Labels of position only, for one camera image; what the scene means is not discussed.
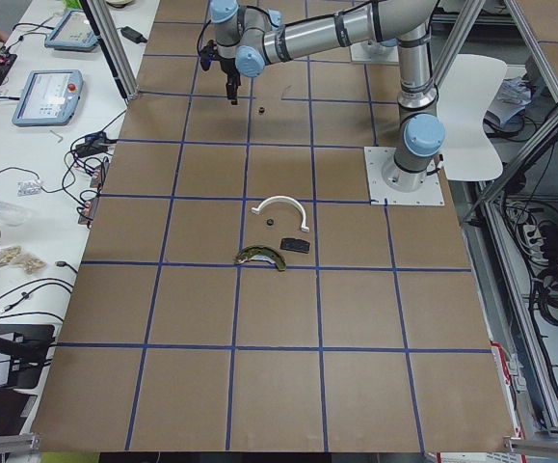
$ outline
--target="black connector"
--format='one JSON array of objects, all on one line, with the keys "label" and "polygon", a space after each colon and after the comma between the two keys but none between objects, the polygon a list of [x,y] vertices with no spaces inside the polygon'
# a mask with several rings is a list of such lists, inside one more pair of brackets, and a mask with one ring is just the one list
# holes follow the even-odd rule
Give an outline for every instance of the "black connector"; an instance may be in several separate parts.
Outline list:
[{"label": "black connector", "polygon": [[142,33],[137,32],[135,29],[128,26],[124,26],[120,29],[120,33],[126,39],[129,39],[133,43],[146,43],[147,39],[142,35]]}]

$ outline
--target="white mounting plate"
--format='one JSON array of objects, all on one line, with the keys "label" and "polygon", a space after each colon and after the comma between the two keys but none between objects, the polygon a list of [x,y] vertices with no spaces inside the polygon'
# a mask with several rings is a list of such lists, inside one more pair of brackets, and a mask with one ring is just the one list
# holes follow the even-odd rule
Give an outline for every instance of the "white mounting plate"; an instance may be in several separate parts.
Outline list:
[{"label": "white mounting plate", "polygon": [[[385,183],[382,178],[382,168],[395,151],[396,148],[391,147],[364,148],[371,204],[384,205],[387,202],[389,205],[444,205],[437,174],[425,177],[422,186],[411,193],[397,191]],[[431,161],[428,170],[434,169],[435,162]]]},{"label": "white mounting plate", "polygon": [[354,43],[349,47],[352,53],[353,63],[370,63],[372,65],[395,65],[398,66],[398,46],[393,46],[390,48],[385,47],[385,52],[382,53],[371,53],[372,48],[377,44],[368,45],[367,41],[361,41],[360,43]]}]

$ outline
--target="curved metal object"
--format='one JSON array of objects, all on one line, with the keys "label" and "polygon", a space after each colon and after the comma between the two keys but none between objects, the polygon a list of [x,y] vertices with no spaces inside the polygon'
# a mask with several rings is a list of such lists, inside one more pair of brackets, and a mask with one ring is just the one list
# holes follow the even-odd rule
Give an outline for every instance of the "curved metal object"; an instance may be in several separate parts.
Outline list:
[{"label": "curved metal object", "polygon": [[287,268],[285,258],[278,251],[275,251],[269,246],[260,245],[248,246],[244,248],[236,255],[233,263],[235,265],[239,265],[251,260],[272,263],[279,272],[284,272]]},{"label": "curved metal object", "polygon": [[302,224],[300,225],[300,230],[302,230],[305,233],[310,232],[310,229],[306,226],[305,208],[298,201],[288,196],[272,196],[270,198],[267,198],[264,201],[262,201],[258,207],[253,207],[251,209],[251,212],[253,214],[259,215],[266,205],[273,204],[273,203],[288,203],[296,207],[302,214]]}]

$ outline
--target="plastic bottle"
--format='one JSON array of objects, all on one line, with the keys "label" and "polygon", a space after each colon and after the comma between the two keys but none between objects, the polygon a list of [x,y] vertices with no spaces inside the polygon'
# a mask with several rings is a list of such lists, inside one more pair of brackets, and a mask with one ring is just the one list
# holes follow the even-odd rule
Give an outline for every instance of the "plastic bottle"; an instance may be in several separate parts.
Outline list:
[{"label": "plastic bottle", "polygon": [[17,226],[26,222],[31,215],[31,211],[19,205],[0,201],[0,223],[5,225]]}]

